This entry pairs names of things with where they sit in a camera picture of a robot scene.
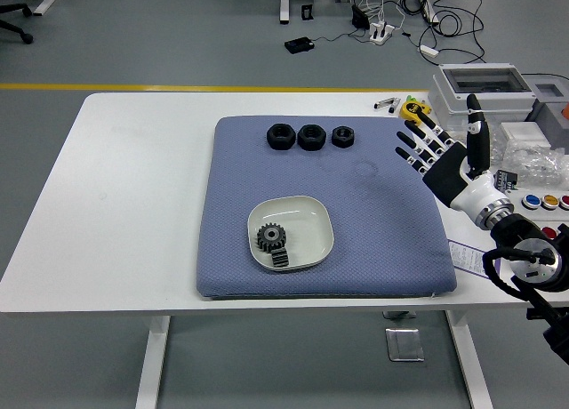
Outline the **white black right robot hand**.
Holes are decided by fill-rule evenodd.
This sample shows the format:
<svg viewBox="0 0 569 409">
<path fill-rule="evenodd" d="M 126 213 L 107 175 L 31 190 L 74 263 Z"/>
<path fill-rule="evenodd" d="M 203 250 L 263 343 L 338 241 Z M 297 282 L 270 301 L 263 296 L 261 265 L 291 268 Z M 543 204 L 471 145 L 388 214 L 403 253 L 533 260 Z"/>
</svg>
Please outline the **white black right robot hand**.
<svg viewBox="0 0 569 409">
<path fill-rule="evenodd" d="M 466 213 L 481 229 L 489 229 L 490 215 L 508 202 L 494 187 L 490 168 L 490 133 L 477 96 L 467 97 L 468 132 L 465 143 L 451 138 L 419 108 L 417 116 L 433 133 L 405 121 L 405 126 L 420 140 L 403 132 L 397 137 L 409 149 L 397 147 L 399 154 L 421 176 L 434 196 L 445 206 Z"/>
</svg>

